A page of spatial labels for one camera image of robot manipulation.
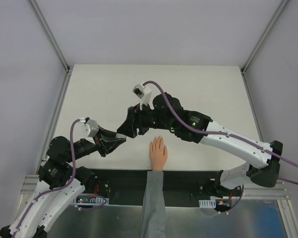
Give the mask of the grey sleeved forearm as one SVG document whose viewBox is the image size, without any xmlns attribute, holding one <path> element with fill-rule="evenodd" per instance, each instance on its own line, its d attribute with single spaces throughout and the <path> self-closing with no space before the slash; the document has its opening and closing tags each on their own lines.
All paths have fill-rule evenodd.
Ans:
<svg viewBox="0 0 298 238">
<path fill-rule="evenodd" d="M 164 238 L 166 208 L 163 195 L 163 172 L 149 171 L 140 219 L 140 237 Z"/>
</svg>

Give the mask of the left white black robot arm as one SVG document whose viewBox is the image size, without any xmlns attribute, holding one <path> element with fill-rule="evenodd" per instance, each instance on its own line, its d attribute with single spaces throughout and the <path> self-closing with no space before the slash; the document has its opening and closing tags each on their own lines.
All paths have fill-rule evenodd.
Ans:
<svg viewBox="0 0 298 238">
<path fill-rule="evenodd" d="M 71 162 L 98 152 L 102 157 L 126 142 L 126 136 L 85 123 L 85 138 L 76 142 L 55 137 L 47 151 L 48 160 L 40 167 L 39 180 L 24 210 L 11 225 L 0 230 L 2 238 L 45 238 L 54 222 L 81 193 L 95 187 L 95 174 Z"/>
</svg>

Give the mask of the clear nail polish bottle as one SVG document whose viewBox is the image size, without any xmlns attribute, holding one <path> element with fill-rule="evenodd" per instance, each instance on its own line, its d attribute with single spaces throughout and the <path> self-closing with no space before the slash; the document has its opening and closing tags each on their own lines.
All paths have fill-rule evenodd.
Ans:
<svg viewBox="0 0 298 238">
<path fill-rule="evenodd" d="M 116 134 L 116 138 L 117 138 L 117 139 L 124 139 L 124 140 L 127 140 L 127 137 L 126 137 L 125 135 L 122 135 L 122 134 L 119 134 L 119 133 Z"/>
</svg>

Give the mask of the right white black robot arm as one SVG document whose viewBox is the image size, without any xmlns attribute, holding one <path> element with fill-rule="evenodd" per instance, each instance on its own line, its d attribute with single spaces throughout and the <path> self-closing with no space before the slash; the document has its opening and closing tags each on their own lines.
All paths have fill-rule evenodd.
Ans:
<svg viewBox="0 0 298 238">
<path fill-rule="evenodd" d="M 209 116 L 183 109 L 180 101 L 170 94 L 157 95 L 152 103 L 153 108 L 141 104 L 129 107 L 117 132 L 135 138 L 150 128 L 164 129 L 181 140 L 212 146 L 244 160 L 241 166 L 219 172 L 214 182 L 218 195 L 226 195 L 247 183 L 266 188 L 276 185 L 280 172 L 278 156 L 283 149 L 281 142 L 266 143 L 235 135 Z"/>
</svg>

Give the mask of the mannequin hand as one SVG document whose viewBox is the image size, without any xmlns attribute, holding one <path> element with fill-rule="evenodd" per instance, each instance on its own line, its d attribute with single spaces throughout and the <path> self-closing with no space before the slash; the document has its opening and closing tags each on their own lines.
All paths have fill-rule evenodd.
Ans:
<svg viewBox="0 0 298 238">
<path fill-rule="evenodd" d="M 149 145 L 149 158 L 153 171 L 162 172 L 166 164 L 168 154 L 162 136 L 154 138 Z"/>
</svg>

